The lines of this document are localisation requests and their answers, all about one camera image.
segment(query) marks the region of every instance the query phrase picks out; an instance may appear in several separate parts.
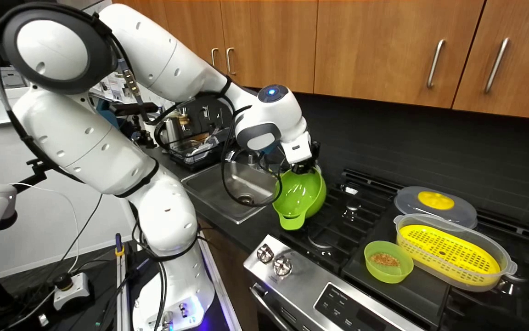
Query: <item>kitchen counter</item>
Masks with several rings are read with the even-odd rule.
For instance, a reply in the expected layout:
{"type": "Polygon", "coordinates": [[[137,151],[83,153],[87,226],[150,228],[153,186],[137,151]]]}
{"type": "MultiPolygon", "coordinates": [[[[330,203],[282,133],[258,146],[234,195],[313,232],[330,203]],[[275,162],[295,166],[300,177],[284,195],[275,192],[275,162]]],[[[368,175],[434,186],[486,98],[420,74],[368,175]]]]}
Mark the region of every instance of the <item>kitchen counter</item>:
{"type": "MultiPolygon", "coordinates": [[[[192,175],[192,171],[175,164],[168,155],[161,153],[159,149],[151,149],[148,153],[179,179],[186,179],[192,175]]],[[[245,252],[252,252],[265,239],[267,234],[276,237],[280,236],[278,214],[271,206],[267,206],[249,221],[236,225],[203,201],[196,199],[194,195],[190,195],[190,199],[196,206],[197,215],[203,221],[223,232],[234,245],[238,245],[245,252]]]]}

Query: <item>kitchen wall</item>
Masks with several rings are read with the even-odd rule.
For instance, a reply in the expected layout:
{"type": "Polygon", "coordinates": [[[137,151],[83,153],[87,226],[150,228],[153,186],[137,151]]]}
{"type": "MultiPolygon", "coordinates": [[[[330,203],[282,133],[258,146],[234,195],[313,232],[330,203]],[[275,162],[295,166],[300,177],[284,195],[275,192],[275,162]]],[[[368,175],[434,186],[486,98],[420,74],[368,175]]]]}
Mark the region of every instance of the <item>kitchen wall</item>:
{"type": "Polygon", "coordinates": [[[350,166],[529,223],[529,120],[302,96],[330,184],[350,166]]]}

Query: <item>stove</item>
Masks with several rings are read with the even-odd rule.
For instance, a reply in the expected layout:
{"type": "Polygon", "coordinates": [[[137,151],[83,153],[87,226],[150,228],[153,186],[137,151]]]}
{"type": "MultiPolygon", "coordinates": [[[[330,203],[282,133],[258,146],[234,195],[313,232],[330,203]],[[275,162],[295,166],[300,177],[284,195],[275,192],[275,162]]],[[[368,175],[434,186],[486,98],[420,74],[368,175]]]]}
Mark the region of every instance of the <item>stove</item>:
{"type": "Polygon", "coordinates": [[[346,169],[342,184],[330,190],[326,206],[304,230],[265,239],[247,260],[245,267],[258,278],[252,293],[289,329],[529,329],[529,228],[513,217],[478,210],[477,230],[500,243],[521,267],[489,293],[455,289],[421,269],[399,285],[381,283],[366,271],[368,243],[396,243],[394,199],[401,188],[346,169]]]}

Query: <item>oven handle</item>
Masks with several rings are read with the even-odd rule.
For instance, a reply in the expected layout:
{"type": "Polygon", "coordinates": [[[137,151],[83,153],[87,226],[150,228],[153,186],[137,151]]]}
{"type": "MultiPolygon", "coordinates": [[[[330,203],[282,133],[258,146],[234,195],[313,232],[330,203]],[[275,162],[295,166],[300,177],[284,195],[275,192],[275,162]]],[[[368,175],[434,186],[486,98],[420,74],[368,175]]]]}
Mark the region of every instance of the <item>oven handle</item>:
{"type": "Polygon", "coordinates": [[[276,313],[273,307],[265,302],[265,298],[260,294],[260,285],[254,283],[251,287],[251,294],[260,302],[260,306],[267,311],[267,315],[275,320],[275,324],[284,331],[293,331],[293,328],[276,313]]]}

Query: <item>oven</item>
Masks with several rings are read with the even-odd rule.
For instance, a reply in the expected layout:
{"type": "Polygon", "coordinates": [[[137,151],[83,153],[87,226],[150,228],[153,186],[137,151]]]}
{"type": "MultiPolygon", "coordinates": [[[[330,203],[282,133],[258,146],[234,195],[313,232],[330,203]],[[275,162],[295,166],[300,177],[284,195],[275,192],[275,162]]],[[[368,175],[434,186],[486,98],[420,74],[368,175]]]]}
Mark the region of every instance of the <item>oven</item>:
{"type": "Polygon", "coordinates": [[[513,217],[478,210],[477,230],[519,263],[493,291],[460,291],[421,269],[387,285],[366,271],[368,243],[396,243],[401,188],[346,169],[300,232],[267,236],[249,256],[251,293],[278,329],[529,329],[529,226],[513,217]]]}

